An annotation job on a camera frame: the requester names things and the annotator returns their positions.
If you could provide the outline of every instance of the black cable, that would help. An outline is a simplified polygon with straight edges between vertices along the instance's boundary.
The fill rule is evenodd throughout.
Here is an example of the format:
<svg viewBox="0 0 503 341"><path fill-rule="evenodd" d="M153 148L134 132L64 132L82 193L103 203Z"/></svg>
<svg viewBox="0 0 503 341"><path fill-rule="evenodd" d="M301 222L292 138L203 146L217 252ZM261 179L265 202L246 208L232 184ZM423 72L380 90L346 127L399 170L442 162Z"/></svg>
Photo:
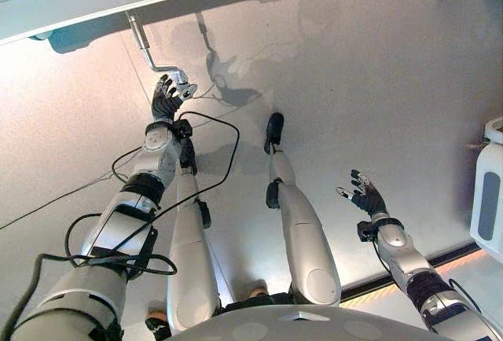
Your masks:
<svg viewBox="0 0 503 341"><path fill-rule="evenodd" d="M449 278L449 286L451 288L453 288L454 290L456 290L456 288L454 287L454 285L456 285L461 290L461 292L464 294L464 296L466 296L468 298L468 300L470 302L472 302L472 305L475 307L475 309L477 311L479 311L479 313L482 313L482 311L480 310L480 307L477 304L477 302L472 298L472 296L470 294L468 294L468 292L466 290L463 289L463 286L461 286L456 280L454 280L452 278Z"/></svg>
<svg viewBox="0 0 503 341"><path fill-rule="evenodd" d="M122 261L137 261L139 259L147 258L150 260L160 260L165 262L171 267L171 270L157 270L150 268L143 268L140 266L134 266L131 264L122 263ZM146 273L161 274L163 276L173 276L178 272L176 265L166 256L158 255L152 253L150 255L127 255L127 256L111 256L111 257L93 257L84 262L84 265L102 265L102 264L113 264L114 266L125 266L126 268L140 270Z"/></svg>
<svg viewBox="0 0 503 341"><path fill-rule="evenodd" d="M230 170L232 168L232 165L233 165L233 161L234 161L234 156L236 155L236 150L237 150L237 145L239 144L239 138L240 138L240 132L239 132L239 129L237 127L235 127L232 123L228 123L226 121L221 121L220 119L216 119L214 117L210 117L209 115L205 115L203 113L199 113L199 112L193 112L193 111L187 111L187 112L183 112L179 117L178 117L178 120L180 120L180 118L184 115L187 115L187 114L191 114L191 115L196 115L196 116L200 116L200 117L204 117L206 119L209 119L211 121L215 121L217 123L221 123L221 124L224 124L224 125L227 125L228 127L232 127L235 131L236 131L236 142L234 142L234 149L233 149L233 152L230 156L230 160L229 160L229 166L227 167L227 172L226 174L224 175L223 179L220 180L219 182L217 182L216 184L213 184L213 185L210 185L208 186L207 188L204 188L204 189L201 189L199 192L195 192L194 194L186 197L185 199L181 200L181 201L178 201L177 203L175 203L174 205L172 206L169 206L167 209L161 211L156 217L154 217L154 219L152 219L151 221L149 222L146 222L142 227L136 229L136 231L132 232L131 235L129 235L126 239L124 239L123 241L121 241L120 243L118 243L111 251L110 251L110 254L113 254L114 252L116 252L117 250L119 250L119 248L121 248L125 243L127 243L129 240L131 240L132 238L134 238L136 235L138 235L141 231L143 231L145 228L147 228L148 226L150 226L151 224L153 224L157 219L159 219L160 217L162 217L163 215L165 215L168 211L171 211L173 210L174 208L176 208L178 205L181 205L183 204L184 202L190 200L191 198L193 197L196 197L196 196L199 196L200 194L202 193L205 193L207 192L208 190L212 190L213 188L216 188L217 186L223 184L223 182L225 180L227 180L227 178L229 177L229 174L230 174Z"/></svg>
<svg viewBox="0 0 503 341"><path fill-rule="evenodd" d="M384 268L384 269L385 269L385 270L386 270L386 271L390 274L391 278L393 278L393 274L391 274L391 271L389 270L389 268L388 268L386 265L384 265L384 261L383 261L383 259L380 257L379 252L377 251L377 247L376 247L376 242L375 242L375 241L373 241L373 242L372 242L372 246L374 247L374 251L376 252L376 255L377 255L377 258L378 258L378 259L379 259L379 261L380 261L380 264L381 264L381 265L383 266L383 268Z"/></svg>
<svg viewBox="0 0 503 341"><path fill-rule="evenodd" d="M82 221L83 219L86 218L91 218L91 217L99 217L101 214L86 214L83 215L82 217L78 217L73 223L68 227L66 230L66 234L64 235L64 254L66 257L70 258L72 256L72 253L70 252L70 234L72 233L72 230L75 226L77 226L77 223ZM70 258L69 262L72 264L74 268L77 267L77 263L73 258Z"/></svg>
<svg viewBox="0 0 503 341"><path fill-rule="evenodd" d="M137 147L137 148L134 148L134 149L132 149L131 151L128 151L128 152L126 152L125 154L122 154L122 155L121 155L121 156L119 156L117 159L115 159L115 160L113 161L113 163L112 163L112 173L113 173L113 175L114 175L114 176L115 176L118 180L122 181L124 184L126 184L126 180L124 180L123 178L121 178L121 177L119 176L119 174L117 174L117 172L116 172L116 164L117 164L117 163L118 163L118 162L119 162L122 158L125 158L126 156L128 156L128 155L132 154L133 152L136 152L136 151L138 151L139 149L141 149L141 147L142 147L142 146Z"/></svg>
<svg viewBox="0 0 503 341"><path fill-rule="evenodd" d="M21 215L20 217L17 217L17 218L15 218L15 219L13 219L12 221L10 221L10 222L6 223L5 225L0 226L0 231L2 231L3 229L5 229L5 228L7 228L7 227L11 226L12 224L14 224L14 223L16 223L16 222L18 222L18 221L20 221L20 220L21 220L21 219L23 219L23 218L26 218L27 216L32 215L32 214L36 213L36 212L37 212L37 211L39 211L39 210L42 210L44 207L47 207L47 206L49 206L49 205L51 205L51 204L55 203L56 201L61 200L62 198L65 198L66 196L70 196L71 194L73 194L73 193L77 193L77 192L78 192L78 191L80 191L80 190L83 190L83 189L85 189L85 188L89 188L90 186L92 186L92 185L94 185L94 184L97 184L98 182L103 182L103 181L105 181L105 180L109 180L111 176L115 176L115 175L114 175L113 173L109 174L109 173L107 172L107 173L103 174L102 176L100 176L99 178L96 178L96 179L94 179L93 181L88 182L87 184L84 184L84 185L82 185L82 186L80 186L80 187L78 187L78 188L76 188L76 189L73 189L73 190L71 190L70 192L66 192L65 194L62 194L62 195L60 195L60 196L58 196L58 197L56 197L56 198L52 199L51 201L46 202L46 203L45 203L45 204L43 204L43 205L40 205L40 206L39 206L39 207L37 207L36 209L34 209L34 210L32 210L32 211L29 211L28 213L23 214L23 215Z"/></svg>

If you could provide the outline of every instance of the metal rod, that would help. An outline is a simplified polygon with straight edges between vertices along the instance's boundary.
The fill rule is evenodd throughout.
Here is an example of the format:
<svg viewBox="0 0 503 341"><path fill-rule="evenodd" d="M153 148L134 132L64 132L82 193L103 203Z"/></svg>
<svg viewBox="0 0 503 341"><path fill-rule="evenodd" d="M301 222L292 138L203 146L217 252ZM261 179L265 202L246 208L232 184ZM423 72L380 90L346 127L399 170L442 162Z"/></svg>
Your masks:
<svg viewBox="0 0 503 341"><path fill-rule="evenodd" d="M157 65L154 63L152 58L152 54L150 54L150 45L149 40L147 39L147 35L145 34L145 30L143 29L143 25L141 25L141 21L138 19L138 16L135 13L130 13L126 11L127 20L131 26L131 30L134 35L134 39L138 44L138 48L143 52L147 64L149 67L155 72L167 72L171 79L176 83L182 84L187 83L187 75L177 68L176 66L168 66L168 65Z"/></svg>

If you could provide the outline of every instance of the person's foot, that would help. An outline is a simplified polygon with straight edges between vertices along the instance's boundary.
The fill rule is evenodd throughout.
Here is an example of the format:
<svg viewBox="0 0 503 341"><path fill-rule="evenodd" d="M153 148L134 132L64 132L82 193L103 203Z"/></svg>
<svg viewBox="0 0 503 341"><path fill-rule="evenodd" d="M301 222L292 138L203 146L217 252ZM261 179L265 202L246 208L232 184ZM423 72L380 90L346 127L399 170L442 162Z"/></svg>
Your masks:
<svg viewBox="0 0 503 341"><path fill-rule="evenodd" d="M258 280L255 288L251 291L248 298L255 298L256 296L269 295L267 291L267 284L264 280Z"/></svg>
<svg viewBox="0 0 503 341"><path fill-rule="evenodd" d="M156 341L163 341L171 337L170 325L163 312L151 312L145 319L145 325L154 334Z"/></svg>
<svg viewBox="0 0 503 341"><path fill-rule="evenodd" d="M266 143L264 145L264 151L267 155L270 154L270 145L279 145L281 141L281 132L283 130L283 124L285 123L285 118L279 112L275 112L270 115L269 122L266 128Z"/></svg>

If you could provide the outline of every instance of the floor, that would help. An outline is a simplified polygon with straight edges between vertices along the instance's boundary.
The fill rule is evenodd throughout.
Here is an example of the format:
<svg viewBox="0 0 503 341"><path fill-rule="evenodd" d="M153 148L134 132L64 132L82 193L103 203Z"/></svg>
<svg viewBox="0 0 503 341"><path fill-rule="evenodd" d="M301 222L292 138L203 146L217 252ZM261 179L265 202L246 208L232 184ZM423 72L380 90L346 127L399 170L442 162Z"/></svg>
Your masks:
<svg viewBox="0 0 503 341"><path fill-rule="evenodd" d="M184 109L241 131L225 185L204 196L223 302L263 279L286 291L279 214L266 208L263 131L281 111L283 146L325 227L345 287L383 274L361 244L363 213L335 193L357 167L425 255L469 239L483 125L503 112L501 0L175 0L138 10L158 64L199 86ZM141 144L158 75L122 15L0 46L2 224L96 178L104 180L0 231L0 320L27 287L35 256L63 253L64 231L120 189L110 163ZM233 135L190 119L200 187L224 174ZM122 168L127 173L131 165ZM163 199L166 207L174 191ZM167 253L173 216L157 224ZM77 250L84 224L72 241ZM33 303L69 268L48 262ZM163 278L128 286L124 325L164 306Z"/></svg>

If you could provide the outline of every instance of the white container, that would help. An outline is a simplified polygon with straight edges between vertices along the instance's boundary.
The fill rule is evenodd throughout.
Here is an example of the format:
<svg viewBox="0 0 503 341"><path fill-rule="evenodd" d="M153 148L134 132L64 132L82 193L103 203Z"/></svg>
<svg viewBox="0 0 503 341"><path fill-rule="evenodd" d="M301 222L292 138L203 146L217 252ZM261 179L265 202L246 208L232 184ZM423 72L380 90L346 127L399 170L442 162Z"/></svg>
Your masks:
<svg viewBox="0 0 503 341"><path fill-rule="evenodd" d="M503 263L503 117L486 124L485 136L490 144L477 159L470 234Z"/></svg>

